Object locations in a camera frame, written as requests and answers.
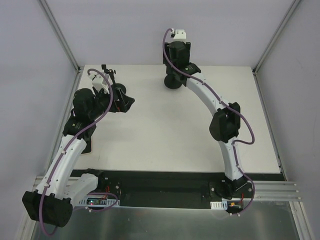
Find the black phone stand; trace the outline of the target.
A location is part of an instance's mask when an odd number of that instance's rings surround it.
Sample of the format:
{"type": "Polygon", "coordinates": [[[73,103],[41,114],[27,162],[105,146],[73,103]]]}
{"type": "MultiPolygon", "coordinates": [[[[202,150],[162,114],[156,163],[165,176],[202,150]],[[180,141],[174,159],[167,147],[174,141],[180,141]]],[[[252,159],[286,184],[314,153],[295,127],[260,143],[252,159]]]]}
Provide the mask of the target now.
{"type": "Polygon", "coordinates": [[[182,86],[180,81],[181,75],[173,69],[169,64],[166,64],[166,77],[164,78],[164,85],[168,89],[176,90],[182,86]]]}
{"type": "Polygon", "coordinates": [[[113,93],[115,93],[116,90],[122,90],[122,92],[125,94],[127,92],[126,87],[121,83],[117,83],[116,80],[115,80],[116,71],[113,70],[113,69],[107,68],[106,64],[102,64],[101,68],[102,68],[103,72],[106,73],[110,77],[110,79],[112,81],[111,87],[113,89],[113,93]]]}

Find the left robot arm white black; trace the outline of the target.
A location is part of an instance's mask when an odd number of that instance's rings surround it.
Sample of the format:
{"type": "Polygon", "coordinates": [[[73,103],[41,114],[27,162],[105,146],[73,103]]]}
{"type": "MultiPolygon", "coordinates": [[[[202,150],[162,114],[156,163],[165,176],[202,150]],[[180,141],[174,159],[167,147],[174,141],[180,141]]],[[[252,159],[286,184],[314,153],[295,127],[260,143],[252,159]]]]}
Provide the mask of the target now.
{"type": "Polygon", "coordinates": [[[34,191],[26,191],[22,203],[31,220],[64,227],[74,207],[90,192],[96,195],[108,190],[105,174],[88,168],[71,186],[67,182],[81,154],[92,150],[96,120],[105,113],[126,113],[135,102],[126,95],[121,83],[111,86],[113,94],[95,88],[81,88],[74,93],[73,108],[66,122],[59,150],[46,175],[34,191]]]}

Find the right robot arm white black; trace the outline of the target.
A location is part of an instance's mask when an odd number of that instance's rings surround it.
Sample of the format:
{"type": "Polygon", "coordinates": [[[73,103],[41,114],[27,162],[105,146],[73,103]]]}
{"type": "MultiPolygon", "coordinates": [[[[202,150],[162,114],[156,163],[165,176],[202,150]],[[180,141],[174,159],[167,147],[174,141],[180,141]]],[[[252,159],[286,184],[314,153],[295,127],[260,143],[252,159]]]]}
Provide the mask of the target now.
{"type": "Polygon", "coordinates": [[[172,90],[181,86],[187,87],[212,114],[209,132],[218,142],[224,162],[224,181],[215,187],[216,195],[228,200],[237,197],[246,184],[244,175],[239,169],[237,146],[234,143],[240,129],[239,104],[224,103],[222,97],[206,83],[199,67],[190,62],[189,42],[163,42],[162,49],[163,63],[166,66],[164,85],[172,90]]]}

